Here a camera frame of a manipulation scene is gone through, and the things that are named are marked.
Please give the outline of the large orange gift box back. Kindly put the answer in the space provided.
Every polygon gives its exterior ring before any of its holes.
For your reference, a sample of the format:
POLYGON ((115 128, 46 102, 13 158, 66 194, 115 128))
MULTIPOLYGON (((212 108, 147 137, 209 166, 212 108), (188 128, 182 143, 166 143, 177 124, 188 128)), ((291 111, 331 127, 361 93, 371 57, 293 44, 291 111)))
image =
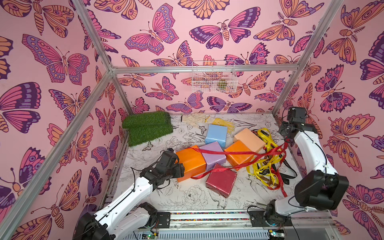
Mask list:
POLYGON ((184 176, 177 178, 179 183, 190 179, 191 177, 200 175, 206 171, 206 161, 203 155, 193 149, 199 149, 199 147, 192 146, 190 148, 176 152, 180 163, 183 164, 185 168, 184 176))

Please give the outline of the purple gift box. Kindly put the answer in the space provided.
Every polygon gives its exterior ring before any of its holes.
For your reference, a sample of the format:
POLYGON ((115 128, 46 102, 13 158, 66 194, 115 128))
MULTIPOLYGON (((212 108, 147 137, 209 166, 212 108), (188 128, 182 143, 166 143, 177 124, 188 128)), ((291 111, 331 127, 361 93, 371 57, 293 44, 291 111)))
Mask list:
MULTIPOLYGON (((200 150, 207 150, 211 152, 223 152, 218 142, 212 142, 200 147, 200 150)), ((202 153, 206 162, 206 171, 212 170, 216 164, 223 165, 226 163, 226 155, 214 155, 202 153)))

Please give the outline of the peach gift box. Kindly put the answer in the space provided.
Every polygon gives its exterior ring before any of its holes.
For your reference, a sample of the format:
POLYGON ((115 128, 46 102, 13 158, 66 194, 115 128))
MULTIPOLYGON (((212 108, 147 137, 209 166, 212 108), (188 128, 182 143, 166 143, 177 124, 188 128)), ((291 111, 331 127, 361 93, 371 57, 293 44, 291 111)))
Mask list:
POLYGON ((252 152, 261 151, 265 142, 254 134, 250 129, 243 129, 234 136, 234 142, 241 141, 252 152))

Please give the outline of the dark red gift box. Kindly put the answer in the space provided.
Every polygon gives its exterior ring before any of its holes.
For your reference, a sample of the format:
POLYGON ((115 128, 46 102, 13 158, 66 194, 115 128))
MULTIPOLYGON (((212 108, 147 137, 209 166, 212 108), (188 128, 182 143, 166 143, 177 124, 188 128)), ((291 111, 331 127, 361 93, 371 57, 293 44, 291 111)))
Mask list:
POLYGON ((224 198, 228 198, 235 185, 237 172, 225 169, 222 165, 215 164, 206 180, 206 187, 224 198))

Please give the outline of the light blue gift box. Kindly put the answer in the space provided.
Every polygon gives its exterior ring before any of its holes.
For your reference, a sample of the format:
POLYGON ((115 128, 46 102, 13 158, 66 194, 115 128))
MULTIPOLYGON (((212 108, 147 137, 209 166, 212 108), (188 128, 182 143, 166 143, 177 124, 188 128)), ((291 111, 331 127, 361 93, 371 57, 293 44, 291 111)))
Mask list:
POLYGON ((208 127, 205 143, 218 142, 221 148, 226 146, 228 128, 225 126, 210 124, 208 127))

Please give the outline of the yellow ribbon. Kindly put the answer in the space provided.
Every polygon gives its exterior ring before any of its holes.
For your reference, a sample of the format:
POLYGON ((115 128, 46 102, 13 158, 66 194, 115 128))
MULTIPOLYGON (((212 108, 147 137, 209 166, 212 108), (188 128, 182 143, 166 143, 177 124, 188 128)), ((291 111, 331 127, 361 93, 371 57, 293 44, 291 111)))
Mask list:
MULTIPOLYGON (((252 130, 252 133, 254 133, 257 137, 259 137, 264 143, 263 150, 265 152, 268 152, 274 148, 277 148, 278 145, 275 143, 275 141, 271 137, 271 133, 268 129, 260 129, 260 130, 252 130)), ((266 156, 263 158, 264 162, 259 163, 258 166, 266 166, 267 164, 271 164, 271 167, 279 168, 281 166, 281 155, 278 156, 266 156)))
POLYGON ((264 162, 263 159, 246 167, 249 175, 256 177, 269 190, 278 190, 282 180, 279 180, 278 170, 271 167, 271 164, 259 167, 258 164, 264 162))

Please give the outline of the black printed ribbon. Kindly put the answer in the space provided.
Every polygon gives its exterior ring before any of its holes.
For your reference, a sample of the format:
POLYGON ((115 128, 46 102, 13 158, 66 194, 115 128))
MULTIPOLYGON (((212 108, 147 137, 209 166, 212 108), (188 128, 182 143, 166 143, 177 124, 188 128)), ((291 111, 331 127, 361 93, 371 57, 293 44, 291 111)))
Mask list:
POLYGON ((287 162, 286 159, 280 166, 279 170, 280 170, 280 173, 282 174, 285 185, 289 185, 290 180, 293 180, 298 176, 297 172, 290 166, 290 164, 287 162))

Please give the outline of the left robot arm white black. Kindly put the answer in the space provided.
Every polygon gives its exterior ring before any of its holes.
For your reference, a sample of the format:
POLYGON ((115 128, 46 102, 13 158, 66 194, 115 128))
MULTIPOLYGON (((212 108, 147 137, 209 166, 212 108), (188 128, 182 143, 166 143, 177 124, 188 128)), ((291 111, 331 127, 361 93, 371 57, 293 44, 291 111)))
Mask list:
POLYGON ((140 228, 153 229, 158 223, 158 210, 143 200, 165 182, 183 177, 184 171, 173 149, 163 151, 119 197, 94 214, 84 214, 73 238, 118 240, 140 228))

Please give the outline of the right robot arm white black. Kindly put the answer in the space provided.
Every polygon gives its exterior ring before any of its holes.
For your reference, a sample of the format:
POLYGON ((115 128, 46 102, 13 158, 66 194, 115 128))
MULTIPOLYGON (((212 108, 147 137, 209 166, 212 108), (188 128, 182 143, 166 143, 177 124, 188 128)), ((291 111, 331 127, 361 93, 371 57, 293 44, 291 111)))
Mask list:
POLYGON ((336 210, 349 187, 347 177, 339 175, 329 162, 317 129, 306 119, 305 108, 292 107, 279 129, 282 136, 298 145, 307 175, 297 183, 291 196, 267 205, 264 216, 271 226, 285 223, 297 213, 336 210))

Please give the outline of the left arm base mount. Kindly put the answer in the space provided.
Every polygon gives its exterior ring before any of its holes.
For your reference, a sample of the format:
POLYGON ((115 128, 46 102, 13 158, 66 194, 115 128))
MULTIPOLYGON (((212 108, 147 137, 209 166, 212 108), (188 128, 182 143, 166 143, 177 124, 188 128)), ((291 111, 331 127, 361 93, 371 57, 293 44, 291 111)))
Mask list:
POLYGON ((170 212, 159 212, 151 204, 145 202, 140 204, 138 209, 144 210, 144 213, 149 217, 145 221, 145 224, 140 229, 169 229, 171 224, 170 212))

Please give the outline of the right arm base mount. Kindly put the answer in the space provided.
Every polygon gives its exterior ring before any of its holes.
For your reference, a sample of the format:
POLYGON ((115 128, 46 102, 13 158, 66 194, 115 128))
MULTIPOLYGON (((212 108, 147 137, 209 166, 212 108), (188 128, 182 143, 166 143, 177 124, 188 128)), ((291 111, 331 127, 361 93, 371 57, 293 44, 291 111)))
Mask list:
POLYGON ((276 200, 270 201, 265 209, 259 206, 250 205, 247 213, 250 217, 252 227, 283 227, 292 226, 291 218, 280 215, 276 212, 276 200))

